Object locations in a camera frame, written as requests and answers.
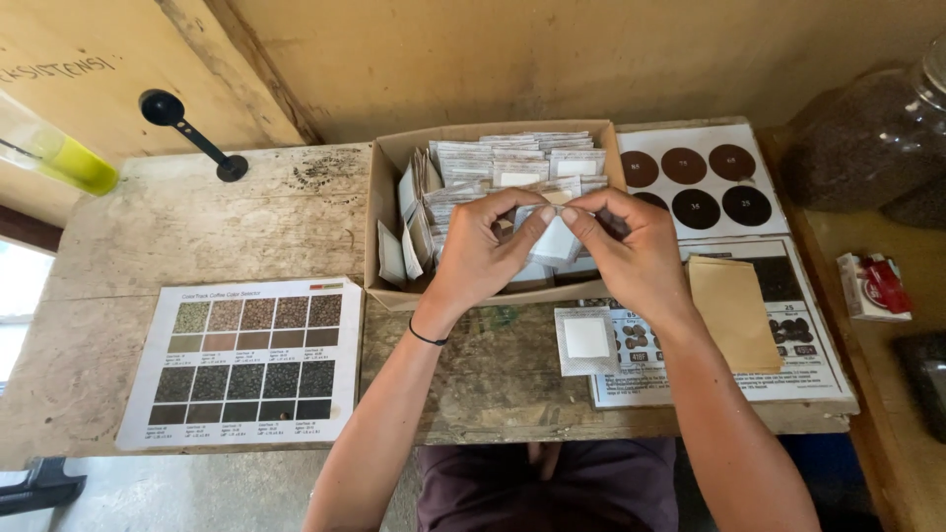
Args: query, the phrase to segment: window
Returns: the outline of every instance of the window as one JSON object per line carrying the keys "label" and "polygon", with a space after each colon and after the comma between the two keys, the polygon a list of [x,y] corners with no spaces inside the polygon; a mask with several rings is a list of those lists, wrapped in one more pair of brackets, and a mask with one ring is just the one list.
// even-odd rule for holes
{"label": "window", "polygon": [[53,257],[0,241],[0,394],[20,355]]}

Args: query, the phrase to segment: person's left hand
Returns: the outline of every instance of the person's left hand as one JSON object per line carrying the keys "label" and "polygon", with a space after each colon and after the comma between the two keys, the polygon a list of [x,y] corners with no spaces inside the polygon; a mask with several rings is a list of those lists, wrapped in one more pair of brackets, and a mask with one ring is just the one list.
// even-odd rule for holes
{"label": "person's left hand", "polygon": [[534,192],[512,187],[454,207],[437,275],[421,304],[432,300],[439,312],[456,321],[468,309],[499,292],[522,270],[529,250],[555,217],[555,209],[536,209],[505,243],[499,243],[492,223],[513,207],[547,202]]}

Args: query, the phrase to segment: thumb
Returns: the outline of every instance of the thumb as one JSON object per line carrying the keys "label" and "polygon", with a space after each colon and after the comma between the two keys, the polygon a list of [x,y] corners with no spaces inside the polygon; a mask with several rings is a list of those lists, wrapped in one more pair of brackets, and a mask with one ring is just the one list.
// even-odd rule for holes
{"label": "thumb", "polygon": [[598,221],[585,210],[566,207],[562,211],[562,220],[592,255],[603,252],[608,241],[612,239],[604,232]]}
{"label": "thumb", "polygon": [[542,237],[542,234],[545,233],[546,228],[549,227],[549,223],[554,218],[555,207],[545,205],[544,207],[536,209],[529,215],[529,218],[519,226],[518,230],[513,233],[513,237],[503,244],[505,253],[511,257],[515,257],[519,263],[524,263],[526,256],[529,255],[529,251]]}

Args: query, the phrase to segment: forearm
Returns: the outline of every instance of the forearm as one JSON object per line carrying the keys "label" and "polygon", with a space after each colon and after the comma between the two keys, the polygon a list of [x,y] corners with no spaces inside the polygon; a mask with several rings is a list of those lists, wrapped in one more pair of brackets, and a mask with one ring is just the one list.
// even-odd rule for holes
{"label": "forearm", "polygon": [[756,415],[695,309],[657,334],[700,491],[720,530],[818,530],[791,458]]}
{"label": "forearm", "polygon": [[[412,323],[418,334],[439,339],[454,320],[425,301]],[[404,333],[332,447],[304,531],[377,530],[411,451],[440,350]]]}

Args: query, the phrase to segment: black measuring scoop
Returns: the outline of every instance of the black measuring scoop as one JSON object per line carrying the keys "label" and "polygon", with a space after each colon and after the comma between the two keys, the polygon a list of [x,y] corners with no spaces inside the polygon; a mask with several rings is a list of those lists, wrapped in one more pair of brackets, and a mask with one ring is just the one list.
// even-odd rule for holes
{"label": "black measuring scoop", "polygon": [[227,183],[243,177],[250,167],[240,155],[227,157],[218,150],[214,143],[207,140],[196,128],[184,120],[184,104],[168,91],[148,89],[138,97],[138,108],[148,122],[156,126],[171,126],[181,132],[187,140],[194,143],[208,157],[217,163],[217,177]]}

